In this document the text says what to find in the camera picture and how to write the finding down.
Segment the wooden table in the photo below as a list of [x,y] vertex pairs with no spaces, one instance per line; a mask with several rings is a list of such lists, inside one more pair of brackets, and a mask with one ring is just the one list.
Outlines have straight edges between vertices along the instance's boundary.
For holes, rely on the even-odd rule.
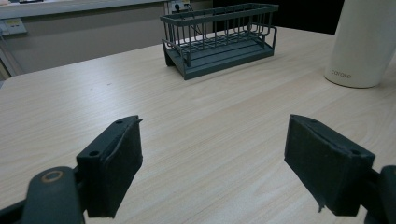
[[162,46],[8,79],[0,89],[0,207],[139,115],[144,161],[114,220],[88,223],[363,223],[318,205],[284,160],[290,114],[396,164],[396,57],[381,84],[326,80],[333,35],[279,28],[276,55],[184,81]]

